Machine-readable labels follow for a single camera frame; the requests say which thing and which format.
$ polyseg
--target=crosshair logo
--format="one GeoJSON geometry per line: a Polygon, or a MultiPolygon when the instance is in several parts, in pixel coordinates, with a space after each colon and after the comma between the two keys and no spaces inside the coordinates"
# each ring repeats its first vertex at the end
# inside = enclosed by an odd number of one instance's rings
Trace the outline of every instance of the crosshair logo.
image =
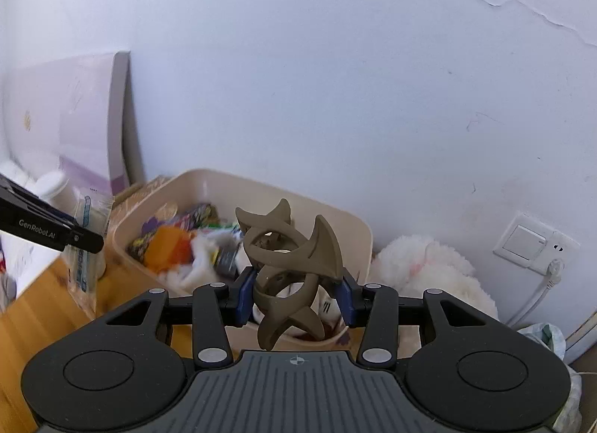
{"type": "Polygon", "coordinates": [[[299,355],[295,355],[290,359],[289,362],[293,365],[302,365],[304,362],[306,362],[306,360],[299,355]]]}

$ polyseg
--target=brown plastic toy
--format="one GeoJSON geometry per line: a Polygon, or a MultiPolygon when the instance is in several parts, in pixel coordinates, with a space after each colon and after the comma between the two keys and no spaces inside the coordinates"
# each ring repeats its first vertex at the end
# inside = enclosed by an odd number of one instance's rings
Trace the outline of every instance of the brown plastic toy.
{"type": "Polygon", "coordinates": [[[245,233],[245,252],[253,268],[259,270],[253,287],[253,300],[265,315],[257,332],[259,346],[270,351],[292,325],[323,340],[323,324],[311,304],[319,285],[333,296],[332,284],[342,279],[342,255],[331,226],[323,216],[316,216],[307,239],[292,226],[286,199],[267,215],[237,208],[237,218],[245,233]],[[303,285],[296,293],[276,296],[300,282],[303,285]]]}

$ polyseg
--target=orange object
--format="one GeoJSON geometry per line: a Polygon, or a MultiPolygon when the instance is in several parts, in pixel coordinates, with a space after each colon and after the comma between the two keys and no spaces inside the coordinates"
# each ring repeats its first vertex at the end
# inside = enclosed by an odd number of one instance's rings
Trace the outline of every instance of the orange object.
{"type": "Polygon", "coordinates": [[[147,247],[143,264],[155,273],[167,271],[174,265],[193,261],[189,233],[179,227],[162,225],[147,247]]]}

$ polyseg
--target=silver screw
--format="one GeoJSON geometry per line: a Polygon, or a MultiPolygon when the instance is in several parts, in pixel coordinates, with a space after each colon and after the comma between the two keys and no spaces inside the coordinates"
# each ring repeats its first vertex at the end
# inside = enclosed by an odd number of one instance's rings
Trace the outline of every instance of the silver screw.
{"type": "Polygon", "coordinates": [[[392,353],[387,351],[386,349],[367,349],[363,352],[363,359],[367,362],[372,362],[373,364],[381,364],[382,362],[387,362],[392,358],[392,353]]]}
{"type": "Polygon", "coordinates": [[[224,349],[208,347],[197,354],[197,358],[203,362],[222,362],[228,357],[224,349]]]}

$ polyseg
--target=fluffy white fur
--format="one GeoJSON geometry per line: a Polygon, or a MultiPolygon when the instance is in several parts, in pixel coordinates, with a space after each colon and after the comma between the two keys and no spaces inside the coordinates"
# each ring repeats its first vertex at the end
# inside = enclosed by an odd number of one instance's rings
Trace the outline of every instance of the fluffy white fur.
{"type": "MultiPolygon", "coordinates": [[[[497,319],[496,303],[474,273],[472,265],[453,248],[431,237],[401,236],[375,257],[368,281],[390,286],[404,297],[421,298],[430,288],[445,290],[497,319]]],[[[420,349],[418,327],[402,326],[399,335],[399,357],[410,357],[420,349]]]]}

